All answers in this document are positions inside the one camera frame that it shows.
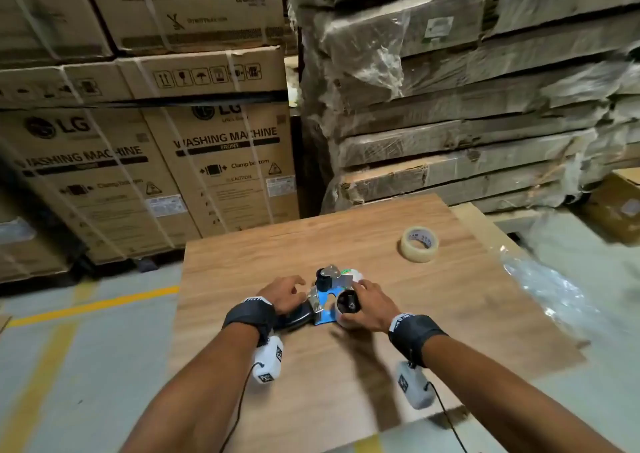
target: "wooden tabletop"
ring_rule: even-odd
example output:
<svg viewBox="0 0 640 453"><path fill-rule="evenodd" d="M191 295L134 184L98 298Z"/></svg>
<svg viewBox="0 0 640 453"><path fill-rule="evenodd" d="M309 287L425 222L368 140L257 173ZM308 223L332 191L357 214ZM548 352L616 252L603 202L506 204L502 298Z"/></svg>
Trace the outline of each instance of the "wooden tabletop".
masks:
<svg viewBox="0 0 640 453"><path fill-rule="evenodd" d="M397 252L419 225L440 238L436 258ZM404 312L430 315L449 335L527 379L583 360L495 256L435 195L395 199L316 218L230 233L187 246L170 367L176 372L220 330L228 310L276 276L312 281L328 264L381 284ZM401 356L386 335L346 336L336 324L282 337L279 379L253 384L229 451L320 453L432 415L411 408L393 382ZM428 370L445 406L460 402Z"/></svg>

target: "yellow floor line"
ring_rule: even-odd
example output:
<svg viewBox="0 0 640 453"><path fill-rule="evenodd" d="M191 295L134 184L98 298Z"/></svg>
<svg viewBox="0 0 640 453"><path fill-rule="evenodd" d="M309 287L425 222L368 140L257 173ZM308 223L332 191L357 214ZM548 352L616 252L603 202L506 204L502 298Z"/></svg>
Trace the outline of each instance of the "yellow floor line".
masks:
<svg viewBox="0 0 640 453"><path fill-rule="evenodd" d="M99 281L83 279L74 287L74 306L91 300L98 289Z"/></svg>
<svg viewBox="0 0 640 453"><path fill-rule="evenodd" d="M380 443L380 436L374 434L364 440L356 441L353 444L355 453L383 453L382 443Z"/></svg>
<svg viewBox="0 0 640 453"><path fill-rule="evenodd" d="M145 291L143 293L118 296L117 298L111 298L111 299L106 299L102 301L95 301L93 303L72 306L71 308L65 308L64 310L54 310L52 312L40 313L39 315L32 315L31 317L12 319L9 322L9 325L7 325L7 327L8 328L23 327L25 325L32 325L34 323L47 322L49 320L57 320L61 318L74 317L76 315L81 315L83 313L97 312L98 310L104 310L105 308L112 308L114 306L120 306L123 304L134 303L136 301L178 293L178 288L179 287L177 286L170 286L167 288L158 288L157 290Z"/></svg>
<svg viewBox="0 0 640 453"><path fill-rule="evenodd" d="M40 423L40 409L56 383L77 327L78 322L64 322L57 325L49 336L29 382L4 423L0 451L26 451L31 435Z"/></svg>

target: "black strap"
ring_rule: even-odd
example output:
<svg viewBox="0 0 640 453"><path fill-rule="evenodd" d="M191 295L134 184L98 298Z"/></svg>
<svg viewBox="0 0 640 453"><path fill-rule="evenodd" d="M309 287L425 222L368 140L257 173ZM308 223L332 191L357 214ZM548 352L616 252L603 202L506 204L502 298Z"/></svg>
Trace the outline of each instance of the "black strap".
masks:
<svg viewBox="0 0 640 453"><path fill-rule="evenodd" d="M422 346L432 336L446 335L427 315L402 313L392 322L389 340L409 362L427 367L422 360Z"/></svg>
<svg viewBox="0 0 640 453"><path fill-rule="evenodd" d="M257 346L262 347L267 343L277 319L276 310L267 299L261 296L252 296L229 310L222 328L231 323L252 325L260 333Z"/></svg>

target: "black cable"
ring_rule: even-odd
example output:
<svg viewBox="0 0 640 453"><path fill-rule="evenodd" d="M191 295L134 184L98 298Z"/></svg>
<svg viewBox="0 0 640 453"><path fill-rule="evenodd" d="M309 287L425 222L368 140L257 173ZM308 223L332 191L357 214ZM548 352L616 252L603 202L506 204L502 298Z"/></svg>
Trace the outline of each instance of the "black cable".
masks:
<svg viewBox="0 0 640 453"><path fill-rule="evenodd" d="M251 372L252 372L253 368L256 365L259 365L260 367L264 367L263 363L256 362L249 369L249 373L246 375L246 379L244 380L244 386L242 388L242 394L240 394L240 401L238 402L238 416L236 417L236 422L234 423L233 428L231 428L231 431L229 431L229 434L227 435L227 439L225 440L224 443L222 443L222 447L220 448L220 453L222 453L225 450L225 448L227 447L227 443L231 439L231 435L234 433L234 431L236 430L236 427L238 426L238 423L240 422L240 409L242 408L242 400L244 398L244 390L246 389L247 382L249 382L249 377L251 377Z"/></svg>
<svg viewBox="0 0 640 453"><path fill-rule="evenodd" d="M427 383L427 388L431 386L433 387L433 391L436 393L436 397L438 398L438 401L440 403L440 406L442 407L442 412L444 413L444 416L447 418L447 421L449 421L449 424L451 425L451 430L453 431L453 434L456 435L456 439L458 440L458 442L460 443L460 448L462 448L462 451L464 451L465 453L468 453L467 449L465 448L465 446L462 444L462 440L460 440L460 437L458 436L458 432L456 431L456 427L453 426L453 421L451 420L451 418L449 417L449 414L447 413L447 410L444 407L444 404L442 403L442 400L440 398L440 394L438 394L438 390L436 389L436 386L433 385L432 382Z"/></svg>

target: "concrete floor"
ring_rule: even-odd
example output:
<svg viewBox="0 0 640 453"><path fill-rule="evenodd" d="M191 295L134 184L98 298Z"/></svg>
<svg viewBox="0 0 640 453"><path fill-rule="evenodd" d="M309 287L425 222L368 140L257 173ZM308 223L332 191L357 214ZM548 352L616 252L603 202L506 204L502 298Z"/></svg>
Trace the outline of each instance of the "concrete floor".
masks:
<svg viewBox="0 0 640 453"><path fill-rule="evenodd" d="M607 244L570 213L539 223L524 243L600 311L573 330L592 342L589 362L535 385L620 448L640 451L640 247ZM0 337L0 453L116 452L166 380L180 273L176 263L3 300L0 311L19 320ZM139 295L151 290L160 291ZM124 303L130 295L143 299ZM86 304L93 311L76 313ZM457 430L469 452L503 451L473 418ZM452 432L418 421L336 451L460 447Z"/></svg>

